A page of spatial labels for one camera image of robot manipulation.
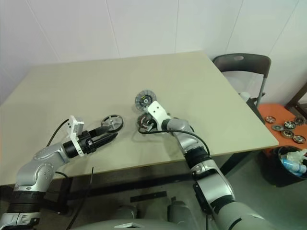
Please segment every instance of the gray floor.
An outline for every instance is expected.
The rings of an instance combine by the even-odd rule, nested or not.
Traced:
[[[215,158],[218,164],[225,157]],[[259,166],[254,160],[245,164],[239,171],[228,178],[232,184],[236,199],[244,202],[260,213],[279,230],[307,229],[307,182],[277,188],[268,184],[261,176]],[[204,229],[204,218],[191,187],[192,182],[179,182],[163,186],[126,191],[111,195],[102,195],[87,199],[74,227],[107,220],[116,208],[122,204],[130,204],[131,196],[167,191],[168,197],[132,203],[141,210],[140,216],[150,219],[166,219],[166,207],[170,198],[177,197],[191,208],[200,227]],[[5,211],[6,202],[1,202],[1,212]],[[42,211],[42,219],[38,229],[66,229],[71,217],[64,217],[47,210]]]

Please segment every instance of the white wall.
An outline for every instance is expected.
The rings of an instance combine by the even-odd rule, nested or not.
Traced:
[[[306,15],[307,0],[0,0],[0,103],[36,64],[204,50],[268,55],[263,102],[284,104],[307,81]],[[247,76],[232,82],[256,95]]]

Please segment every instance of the black chair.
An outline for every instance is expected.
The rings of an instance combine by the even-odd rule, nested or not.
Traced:
[[[217,56],[213,63],[221,72],[226,71],[245,71],[253,72],[258,74],[263,74],[263,80],[261,88],[256,99],[249,99],[246,103],[251,108],[251,110],[257,115],[257,117],[264,123],[261,114],[258,111],[258,105],[260,103],[261,97],[265,94],[263,93],[264,85],[269,74],[271,59],[264,55],[257,54],[226,54]],[[230,171],[235,172],[234,168],[237,169],[242,166],[245,162],[252,159],[258,152],[242,152],[233,154],[220,168],[221,172],[226,175]]]
[[[258,108],[266,79],[269,74],[271,59],[264,55],[257,54],[225,54],[217,56],[213,63],[221,71],[245,71],[263,74],[263,80],[259,95],[256,98],[256,107]]]

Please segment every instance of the small wheel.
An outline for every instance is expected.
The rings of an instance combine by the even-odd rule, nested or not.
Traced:
[[[107,133],[116,133],[123,128],[124,120],[120,115],[109,115],[102,120],[101,126],[110,127]]]

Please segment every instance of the trash bin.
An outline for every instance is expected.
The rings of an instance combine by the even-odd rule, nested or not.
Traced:
[[[307,172],[302,174],[302,176],[296,176],[288,171],[280,160],[282,155],[300,150],[294,146],[281,146],[272,149],[269,158],[265,154],[261,154],[259,156],[259,163],[264,179],[277,187],[284,187],[307,179]],[[307,161],[304,160],[303,164],[307,166]]]

